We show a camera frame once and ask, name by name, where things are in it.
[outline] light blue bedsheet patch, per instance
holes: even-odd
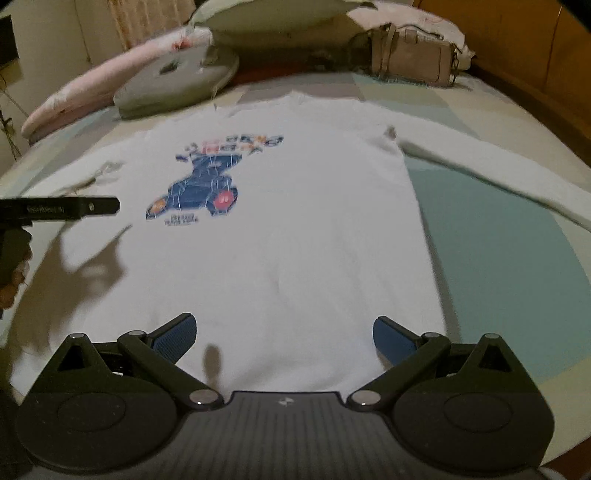
[[[537,382],[589,356],[591,286],[550,211],[459,171],[407,166],[452,339],[499,333]]]

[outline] wooden headboard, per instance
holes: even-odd
[[[454,22],[470,73],[503,91],[591,166],[591,33],[556,0],[415,0]]]

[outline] beige handbag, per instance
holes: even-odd
[[[457,75],[457,46],[418,27],[391,24],[369,31],[371,73],[381,80],[401,79],[430,86],[453,85]]]

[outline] blue gripper pad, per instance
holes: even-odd
[[[194,345],[197,321],[190,313],[183,313],[150,333],[148,338],[151,339],[148,345],[152,350],[175,364]]]
[[[418,338],[386,317],[374,322],[374,345],[392,365],[398,365],[417,351]]]

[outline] wall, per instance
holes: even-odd
[[[74,0],[14,0],[0,13],[0,17],[6,15],[12,16],[20,58],[3,69],[2,75],[7,81],[8,93],[27,113],[93,64],[122,51],[106,0],[78,0],[76,4]],[[25,153],[28,142],[19,135],[25,115],[1,92],[0,107],[5,118],[12,117],[17,131],[14,141]],[[13,163],[8,141],[2,133],[0,175]]]
[[[107,0],[73,1],[76,1],[91,63],[94,66],[100,65],[123,53]]]

